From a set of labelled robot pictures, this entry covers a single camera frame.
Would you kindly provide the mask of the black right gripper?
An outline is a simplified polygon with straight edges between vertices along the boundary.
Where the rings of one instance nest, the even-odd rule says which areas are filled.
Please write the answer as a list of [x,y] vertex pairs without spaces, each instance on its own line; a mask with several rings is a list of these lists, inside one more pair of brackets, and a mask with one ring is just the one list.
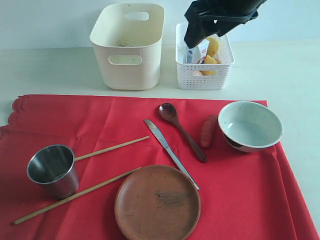
[[210,35],[222,37],[257,18],[264,3],[264,0],[195,0],[184,14],[187,19],[184,42],[188,48],[194,48]]

